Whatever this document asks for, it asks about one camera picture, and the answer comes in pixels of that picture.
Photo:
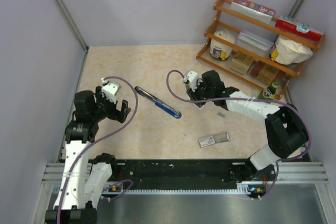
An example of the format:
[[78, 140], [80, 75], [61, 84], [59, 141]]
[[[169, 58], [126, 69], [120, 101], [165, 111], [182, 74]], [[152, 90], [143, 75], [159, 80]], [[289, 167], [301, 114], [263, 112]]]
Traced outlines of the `blue metal stapler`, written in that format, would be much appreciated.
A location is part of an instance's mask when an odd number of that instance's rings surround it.
[[151, 93], [149, 93], [149, 92], [145, 91], [144, 89], [140, 88], [139, 86], [135, 87], [135, 91], [139, 95], [141, 95], [141, 96], [147, 98], [148, 100], [152, 101], [155, 106], [157, 106], [158, 108], [160, 108], [164, 112], [168, 113], [172, 117], [174, 117], [176, 119], [180, 119], [182, 117], [182, 114], [181, 114], [180, 111], [178, 111], [178, 110], [174, 109], [173, 107], [169, 106], [168, 104], [166, 104], [165, 102], [163, 102], [159, 98], [155, 97]]

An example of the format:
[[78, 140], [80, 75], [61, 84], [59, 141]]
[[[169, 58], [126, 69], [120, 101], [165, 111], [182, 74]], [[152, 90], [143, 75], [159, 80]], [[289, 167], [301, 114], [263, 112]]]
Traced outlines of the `red white staple box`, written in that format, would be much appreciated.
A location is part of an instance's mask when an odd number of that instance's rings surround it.
[[218, 143], [229, 142], [229, 141], [230, 141], [230, 136], [227, 132], [211, 135], [206, 138], [198, 140], [201, 148], [208, 147], [208, 146], [218, 144]]

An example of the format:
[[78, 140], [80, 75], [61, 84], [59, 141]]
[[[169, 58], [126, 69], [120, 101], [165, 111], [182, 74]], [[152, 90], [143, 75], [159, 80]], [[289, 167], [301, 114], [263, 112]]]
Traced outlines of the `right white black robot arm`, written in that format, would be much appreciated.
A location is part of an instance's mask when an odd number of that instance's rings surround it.
[[202, 108], [207, 100], [227, 111], [237, 112], [266, 128], [267, 144], [246, 160], [245, 174], [252, 180], [264, 174], [264, 168], [288, 158], [308, 141], [308, 132], [295, 108], [257, 102], [238, 88], [226, 87], [215, 70], [202, 75], [189, 71], [183, 78], [189, 99]]

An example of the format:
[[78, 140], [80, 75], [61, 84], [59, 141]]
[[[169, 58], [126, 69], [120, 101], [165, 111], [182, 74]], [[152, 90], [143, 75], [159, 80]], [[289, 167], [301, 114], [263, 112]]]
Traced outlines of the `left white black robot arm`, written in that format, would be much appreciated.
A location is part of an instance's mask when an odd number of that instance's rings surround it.
[[107, 180], [114, 180], [119, 168], [115, 157], [101, 154], [88, 169], [88, 146], [95, 141], [99, 122], [108, 118], [125, 122], [131, 109], [126, 100], [117, 109], [117, 82], [105, 81], [94, 92], [80, 91], [74, 96], [75, 111], [65, 129], [66, 159], [61, 188], [45, 223], [96, 223], [97, 206]]

